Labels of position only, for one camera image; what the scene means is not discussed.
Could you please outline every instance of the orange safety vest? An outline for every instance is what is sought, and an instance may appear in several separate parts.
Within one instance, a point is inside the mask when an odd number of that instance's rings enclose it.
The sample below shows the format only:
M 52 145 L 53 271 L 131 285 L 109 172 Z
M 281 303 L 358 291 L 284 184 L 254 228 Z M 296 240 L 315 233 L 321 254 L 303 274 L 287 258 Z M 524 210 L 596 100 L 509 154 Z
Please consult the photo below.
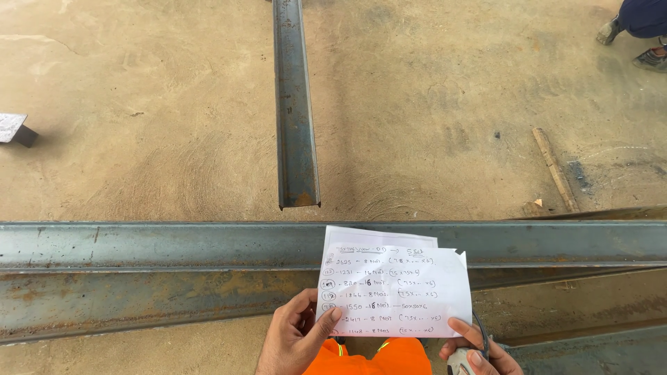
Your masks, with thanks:
M 431 362 L 416 338 L 388 338 L 371 360 L 350 356 L 327 339 L 303 375 L 432 375 Z

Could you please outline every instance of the human hand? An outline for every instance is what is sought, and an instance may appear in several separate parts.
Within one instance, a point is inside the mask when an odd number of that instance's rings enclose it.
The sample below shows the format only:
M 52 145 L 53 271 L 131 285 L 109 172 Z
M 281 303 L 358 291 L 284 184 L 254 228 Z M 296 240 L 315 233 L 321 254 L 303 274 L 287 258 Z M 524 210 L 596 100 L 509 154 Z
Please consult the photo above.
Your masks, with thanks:
M 463 320 L 450 318 L 447 324 L 453 330 L 461 334 L 463 337 L 448 338 L 445 344 L 440 349 L 438 354 L 443 360 L 447 360 L 456 348 L 477 348 L 484 349 L 484 341 L 482 339 L 482 331 L 479 327 L 470 326 Z M 489 360 L 484 357 L 477 350 L 468 350 L 466 358 L 472 367 L 472 370 L 477 375 L 523 375 L 524 371 L 518 363 L 498 344 L 489 339 Z
M 340 320 L 339 308 L 315 321 L 317 289 L 306 289 L 273 313 L 255 375 L 301 375 Z

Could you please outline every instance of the reflective stripe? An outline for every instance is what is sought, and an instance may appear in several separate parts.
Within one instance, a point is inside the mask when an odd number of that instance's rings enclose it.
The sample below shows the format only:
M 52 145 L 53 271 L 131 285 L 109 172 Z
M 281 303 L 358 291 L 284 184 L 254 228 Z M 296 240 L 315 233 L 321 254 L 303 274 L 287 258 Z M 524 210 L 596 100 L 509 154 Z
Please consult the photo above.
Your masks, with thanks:
M 384 348 L 384 347 L 387 346 L 387 345 L 389 345 L 389 343 L 388 343 L 388 342 L 385 342 L 384 344 L 382 344 L 382 346 L 380 346 L 380 349 Z

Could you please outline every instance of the black cable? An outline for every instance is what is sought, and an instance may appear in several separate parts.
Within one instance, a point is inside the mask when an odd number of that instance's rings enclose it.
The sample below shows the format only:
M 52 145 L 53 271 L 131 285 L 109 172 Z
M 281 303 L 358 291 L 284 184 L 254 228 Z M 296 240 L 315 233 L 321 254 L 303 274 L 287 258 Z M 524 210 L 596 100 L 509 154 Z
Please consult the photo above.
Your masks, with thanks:
M 482 324 L 480 317 L 477 316 L 475 310 L 472 310 L 472 315 L 477 320 L 477 324 L 480 326 L 480 331 L 482 331 L 482 340 L 484 341 L 484 359 L 489 360 L 489 336 L 486 334 L 486 328 Z

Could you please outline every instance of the handwritten note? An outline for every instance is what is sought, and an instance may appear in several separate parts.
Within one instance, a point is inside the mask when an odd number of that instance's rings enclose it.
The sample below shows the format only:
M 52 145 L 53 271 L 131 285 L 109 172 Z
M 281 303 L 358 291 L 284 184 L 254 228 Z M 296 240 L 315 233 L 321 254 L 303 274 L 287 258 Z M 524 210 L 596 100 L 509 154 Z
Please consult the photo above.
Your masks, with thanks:
M 466 255 L 454 249 L 332 243 L 319 276 L 317 318 L 343 310 L 334 336 L 460 336 L 448 325 L 472 322 Z

